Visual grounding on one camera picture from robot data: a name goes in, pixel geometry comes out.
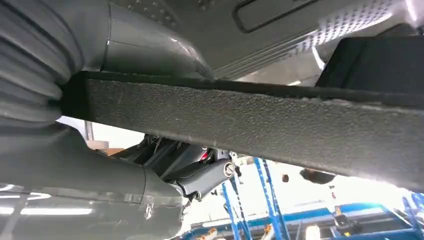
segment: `gray plastic panel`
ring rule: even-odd
[[[175,29],[199,48],[217,77],[237,79],[384,21],[390,17],[391,7],[402,0],[281,0],[277,1],[280,12],[275,11],[277,7],[273,12],[264,9],[273,4],[271,0],[113,1],[150,18],[150,11],[165,11],[178,26]],[[247,2],[252,3],[244,8],[261,6],[239,12],[253,31],[243,31],[235,20],[236,8]]]

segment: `fluorescent light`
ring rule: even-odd
[[[1,191],[11,190],[14,186],[15,186],[15,185],[13,185],[13,184],[9,184],[9,185],[7,185],[7,186],[5,186],[5,187],[0,188],[0,192],[1,192]]]
[[[312,47],[312,54],[313,54],[313,58],[315,58],[316,64],[318,65],[318,68],[321,70],[324,70],[326,63],[323,60],[321,60],[321,57],[318,54],[317,48],[315,46]]]
[[[21,196],[19,195],[0,195],[0,199],[19,199]],[[28,197],[28,201],[30,200],[40,200],[40,199],[48,199],[52,196],[47,193],[41,193],[41,192],[31,192],[30,197]]]
[[[31,195],[36,195],[36,196],[30,196],[28,197],[28,200],[40,200],[40,199],[48,199],[52,197],[50,194],[41,193],[41,192],[31,192]]]
[[[219,225],[230,224],[230,223],[231,223],[230,219],[222,219],[222,220],[205,222],[205,223],[203,223],[202,226],[204,228],[209,228],[209,227],[212,227],[212,226],[219,226]]]
[[[18,199],[21,196],[19,195],[4,195],[4,196],[0,196],[0,199]]]
[[[306,238],[305,240],[320,240],[321,233],[320,228],[317,225],[308,226],[305,232]]]
[[[415,10],[412,0],[405,0],[405,3],[406,3],[406,8],[408,9],[409,16],[411,17],[412,21],[414,22],[417,21],[418,16],[417,16],[417,12]]]
[[[10,215],[14,212],[13,207],[0,207],[1,215]],[[24,208],[21,215],[88,215],[92,213],[91,208]]]
[[[0,214],[10,215],[15,209],[13,207],[0,207]]]
[[[294,82],[292,82],[292,83],[287,84],[287,86],[299,85],[299,84],[301,84],[301,83],[302,83],[301,81],[294,81]]]

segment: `ceiling light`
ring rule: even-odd
[[[11,190],[14,186],[15,186],[15,185],[13,185],[13,184],[9,184],[9,185],[7,185],[7,186],[5,186],[5,187],[0,188],[0,192],[1,192],[1,191]]]
[[[230,224],[230,223],[231,223],[230,219],[222,219],[222,220],[205,222],[205,223],[203,223],[202,226],[204,228],[209,228],[209,227],[212,227],[212,226],[219,226],[219,225]]]
[[[0,207],[1,215],[10,215],[14,212],[13,207]],[[21,215],[88,215],[92,213],[91,208],[24,208],[20,211]]]
[[[292,83],[287,84],[287,86],[299,85],[299,84],[301,84],[301,83],[302,83],[301,81],[294,81],[294,82],[292,82]]]
[[[412,2],[412,0],[405,0],[406,3],[406,8],[408,9],[408,13],[412,19],[412,21],[417,21],[418,20],[418,16],[417,16],[417,12],[415,11],[415,7],[414,4]]]
[[[321,239],[321,233],[320,228],[317,225],[308,226],[306,228],[306,240],[320,240]]]

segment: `blue car lift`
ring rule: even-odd
[[[273,180],[270,174],[270,169],[267,164],[267,161],[260,159],[258,157],[254,158],[254,163],[257,168],[259,175],[260,183],[262,185],[263,193],[265,194],[266,204],[268,206],[268,214],[270,222],[275,231],[276,240],[290,240],[290,235],[288,233],[284,216],[280,211],[278,205],[276,193],[273,186]],[[235,240],[241,240],[240,229],[244,232],[244,238],[247,240],[252,239],[252,235],[249,230],[249,222],[246,220],[243,213],[243,207],[240,201],[240,196],[238,192],[239,188],[239,179],[237,176],[234,176],[230,181],[224,182],[222,184],[222,189],[225,197],[225,204],[228,209],[228,214],[231,220],[231,228],[234,234]],[[237,204],[233,205],[234,201],[231,201],[229,197],[229,188],[233,188],[235,194],[237,195]],[[424,195],[421,193],[412,193],[412,199],[415,205],[419,210],[423,210],[424,204]],[[402,229],[402,230],[393,230],[393,231],[381,231],[374,233],[364,233],[357,234],[352,236],[340,236],[335,234],[332,238],[333,240],[424,240],[423,230],[419,222],[416,219],[414,210],[411,208],[411,205],[406,197],[403,197],[403,203],[405,205],[405,211],[409,218],[409,226],[411,228]]]

